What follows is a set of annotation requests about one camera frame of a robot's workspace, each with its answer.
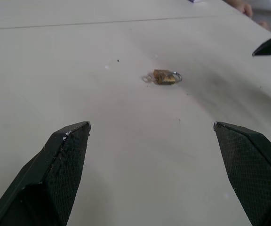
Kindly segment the bystander bare hand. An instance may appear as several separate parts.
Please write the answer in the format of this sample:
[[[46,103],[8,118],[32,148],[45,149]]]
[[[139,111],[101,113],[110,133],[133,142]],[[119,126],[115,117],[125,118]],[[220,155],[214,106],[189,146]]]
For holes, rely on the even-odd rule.
[[[236,10],[238,10],[240,13],[246,15],[249,18],[252,18],[253,16],[253,10],[250,4],[247,2],[244,2],[243,0],[223,0]]]

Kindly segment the small brass padlock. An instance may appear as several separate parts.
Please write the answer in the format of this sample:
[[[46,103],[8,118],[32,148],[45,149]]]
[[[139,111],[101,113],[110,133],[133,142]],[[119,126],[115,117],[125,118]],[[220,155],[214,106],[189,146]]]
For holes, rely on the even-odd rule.
[[[154,70],[153,77],[159,85],[173,85],[182,81],[181,74],[169,70]]]

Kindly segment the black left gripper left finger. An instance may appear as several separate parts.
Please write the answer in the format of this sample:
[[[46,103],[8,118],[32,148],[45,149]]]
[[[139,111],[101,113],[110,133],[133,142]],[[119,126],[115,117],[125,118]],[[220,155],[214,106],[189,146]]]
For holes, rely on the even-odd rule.
[[[90,122],[54,132],[0,198],[0,226],[66,226],[80,185]]]

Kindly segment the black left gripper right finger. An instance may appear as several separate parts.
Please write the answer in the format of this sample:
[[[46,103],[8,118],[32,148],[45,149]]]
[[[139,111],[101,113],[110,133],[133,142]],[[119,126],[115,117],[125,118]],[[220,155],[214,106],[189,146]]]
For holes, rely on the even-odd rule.
[[[271,226],[271,142],[242,126],[215,122],[229,182],[252,226]]]

